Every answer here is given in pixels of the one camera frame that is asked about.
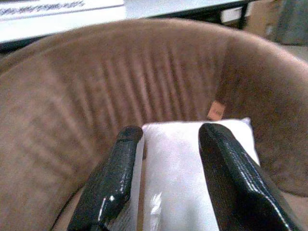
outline brown velvet fabric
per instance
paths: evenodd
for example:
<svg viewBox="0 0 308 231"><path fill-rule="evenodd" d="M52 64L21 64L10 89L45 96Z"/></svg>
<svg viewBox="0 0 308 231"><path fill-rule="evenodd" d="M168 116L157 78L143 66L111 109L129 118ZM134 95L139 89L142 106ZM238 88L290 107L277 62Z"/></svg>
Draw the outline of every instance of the brown velvet fabric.
<svg viewBox="0 0 308 231"><path fill-rule="evenodd" d="M308 196L308 65L260 38L137 20L42 39L0 61L0 230L49 230L120 129L249 116L261 166Z"/></svg>
<svg viewBox="0 0 308 231"><path fill-rule="evenodd" d="M82 192L82 189L80 189L72 196L72 198L70 198L68 203L64 206L61 213L59 214L57 222L54 224L52 231L65 231L67 229Z"/></svg>
<svg viewBox="0 0 308 231"><path fill-rule="evenodd" d="M299 221L308 227L308 197L295 196L285 192L282 195L293 209Z"/></svg>

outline small orange tag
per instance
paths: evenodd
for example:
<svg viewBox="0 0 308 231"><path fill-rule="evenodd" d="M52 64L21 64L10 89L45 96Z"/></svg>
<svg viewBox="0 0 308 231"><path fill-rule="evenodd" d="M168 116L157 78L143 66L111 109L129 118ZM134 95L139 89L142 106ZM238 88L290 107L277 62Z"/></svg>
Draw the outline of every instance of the small orange tag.
<svg viewBox="0 0 308 231"><path fill-rule="evenodd" d="M210 120L220 120L223 116L226 106L222 105L218 101L213 101L211 108L207 114L207 118Z"/></svg>

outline black table leg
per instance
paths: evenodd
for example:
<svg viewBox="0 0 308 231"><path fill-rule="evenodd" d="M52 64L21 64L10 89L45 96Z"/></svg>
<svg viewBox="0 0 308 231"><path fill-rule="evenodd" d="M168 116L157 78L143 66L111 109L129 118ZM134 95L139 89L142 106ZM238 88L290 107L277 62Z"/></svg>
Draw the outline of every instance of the black table leg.
<svg viewBox="0 0 308 231"><path fill-rule="evenodd" d="M217 17L217 23L220 25L223 25L222 20L221 20L221 11L218 11L216 13L216 17Z"/></svg>
<svg viewBox="0 0 308 231"><path fill-rule="evenodd" d="M242 11L241 11L241 17L239 20L239 29L242 30L245 24L245 14L247 12L247 6L248 3L246 3L243 7L242 7Z"/></svg>

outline white pillow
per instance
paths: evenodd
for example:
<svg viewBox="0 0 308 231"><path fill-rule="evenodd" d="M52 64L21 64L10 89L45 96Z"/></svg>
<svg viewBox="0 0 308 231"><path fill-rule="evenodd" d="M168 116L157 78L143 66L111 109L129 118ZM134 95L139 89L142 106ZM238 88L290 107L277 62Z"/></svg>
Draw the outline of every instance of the white pillow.
<svg viewBox="0 0 308 231"><path fill-rule="evenodd" d="M199 155L204 123L229 128L259 164L249 119L145 124L144 231L219 231Z"/></svg>

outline textured black surface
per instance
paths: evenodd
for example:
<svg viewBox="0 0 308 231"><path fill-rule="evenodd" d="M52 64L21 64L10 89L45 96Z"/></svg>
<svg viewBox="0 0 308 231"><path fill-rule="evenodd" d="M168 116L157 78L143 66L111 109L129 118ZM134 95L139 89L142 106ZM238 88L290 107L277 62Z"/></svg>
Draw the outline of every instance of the textured black surface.
<svg viewBox="0 0 308 231"><path fill-rule="evenodd" d="M221 231L304 230L279 189L229 129L203 124L199 148Z"/></svg>
<svg viewBox="0 0 308 231"><path fill-rule="evenodd" d="M106 231L130 199L136 147L142 137L139 127L126 127L118 135L106 162L90 175L71 218L69 231Z"/></svg>

